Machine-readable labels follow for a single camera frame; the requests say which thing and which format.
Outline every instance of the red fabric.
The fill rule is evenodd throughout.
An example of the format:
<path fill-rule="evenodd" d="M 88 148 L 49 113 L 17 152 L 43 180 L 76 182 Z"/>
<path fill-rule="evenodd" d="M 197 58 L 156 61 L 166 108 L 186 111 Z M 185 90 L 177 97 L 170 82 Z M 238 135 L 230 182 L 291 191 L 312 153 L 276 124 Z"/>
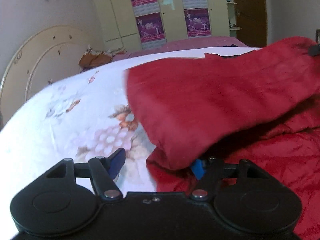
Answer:
<path fill-rule="evenodd" d="M 320 57 L 295 37 L 237 58 L 168 58 L 128 71 L 127 95 L 156 149 L 158 191 L 189 191 L 188 167 L 209 150 L 250 159 L 301 199 L 295 232 L 320 237 Z"/>

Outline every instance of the wall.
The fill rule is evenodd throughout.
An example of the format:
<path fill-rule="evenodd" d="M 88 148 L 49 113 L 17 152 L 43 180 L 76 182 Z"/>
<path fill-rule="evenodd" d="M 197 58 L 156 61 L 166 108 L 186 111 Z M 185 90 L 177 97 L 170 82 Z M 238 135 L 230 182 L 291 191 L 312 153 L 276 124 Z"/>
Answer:
<path fill-rule="evenodd" d="M 292 36 L 315 39 L 320 0 L 266 0 L 268 43 Z"/>
<path fill-rule="evenodd" d="M 0 0 L 0 76 L 30 36 L 53 25 L 78 27 L 104 48 L 93 0 Z"/>

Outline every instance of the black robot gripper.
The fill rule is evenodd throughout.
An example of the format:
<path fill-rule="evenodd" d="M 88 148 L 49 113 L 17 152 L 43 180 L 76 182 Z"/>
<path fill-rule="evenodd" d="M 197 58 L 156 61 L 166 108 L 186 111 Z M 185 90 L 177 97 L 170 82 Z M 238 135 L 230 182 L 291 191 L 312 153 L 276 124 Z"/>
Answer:
<path fill-rule="evenodd" d="M 113 179 L 125 161 L 120 148 L 88 163 L 64 159 L 11 202 L 15 240 L 299 239 L 293 229 L 300 199 L 248 160 L 211 158 L 192 193 L 128 192 Z M 76 184 L 90 178 L 93 190 Z M 225 179 L 236 184 L 222 186 Z"/>

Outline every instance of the metal screw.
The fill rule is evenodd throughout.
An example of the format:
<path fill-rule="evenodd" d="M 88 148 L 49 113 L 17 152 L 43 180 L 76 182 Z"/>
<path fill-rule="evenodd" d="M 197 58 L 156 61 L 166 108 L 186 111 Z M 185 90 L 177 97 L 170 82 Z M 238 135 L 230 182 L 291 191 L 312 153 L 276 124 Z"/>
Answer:
<path fill-rule="evenodd" d="M 142 203 L 145 203 L 145 204 L 150 204 L 151 202 L 152 202 L 151 200 L 147 200 L 147 199 L 142 200 Z"/>
<path fill-rule="evenodd" d="M 203 199 L 208 195 L 208 193 L 203 189 L 196 189 L 192 192 L 192 195 L 196 199 Z"/>
<path fill-rule="evenodd" d="M 153 201 L 153 202 L 159 202 L 159 201 L 161 201 L 161 198 L 159 198 L 159 197 L 154 197 L 154 198 L 152 199 L 152 201 Z"/>
<path fill-rule="evenodd" d="M 117 198 L 120 196 L 120 192 L 115 189 L 109 189 L 104 193 L 104 195 L 107 198 Z"/>

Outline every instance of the white headboard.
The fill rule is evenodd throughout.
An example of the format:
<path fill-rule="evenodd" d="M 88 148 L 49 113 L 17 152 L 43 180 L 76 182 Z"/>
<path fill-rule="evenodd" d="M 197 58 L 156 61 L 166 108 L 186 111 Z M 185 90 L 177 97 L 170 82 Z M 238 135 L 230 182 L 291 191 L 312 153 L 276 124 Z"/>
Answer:
<path fill-rule="evenodd" d="M 0 113 L 5 125 L 34 94 L 50 83 L 80 71 L 89 36 L 68 25 L 53 26 L 30 37 L 10 61 L 0 86 Z"/>

